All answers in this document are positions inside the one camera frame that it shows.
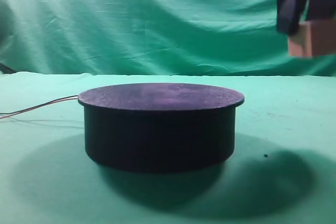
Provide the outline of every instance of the wire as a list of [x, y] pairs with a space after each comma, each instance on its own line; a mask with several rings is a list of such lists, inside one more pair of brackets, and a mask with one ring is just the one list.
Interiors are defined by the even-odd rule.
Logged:
[[76, 99], [77, 99], [77, 95], [72, 95], [70, 97], [64, 97], [64, 98], [55, 99], [55, 100], [52, 100], [52, 101], [49, 101], [49, 102], [46, 102], [46, 103], [43, 103], [43, 104], [40, 104], [40, 105], [37, 105], [37, 106], [34, 106], [34, 107], [30, 107], [30, 108], [27, 108], [27, 109], [14, 111], [14, 112], [11, 112], [11, 113], [1, 113], [0, 112], [0, 114], [2, 114], [2, 115], [7, 115], [7, 116], [0, 117], [0, 119], [9, 118], [11, 116], [19, 115], [19, 114], [22, 114], [22, 113], [25, 113], [25, 112], [28, 112], [28, 111], [39, 109], [41, 107], [44, 107], [44, 106], [47, 106], [47, 105], [51, 105], [51, 104], [54, 104], [54, 103], [64, 102], [64, 101], [71, 101], [71, 100], [76, 100]]

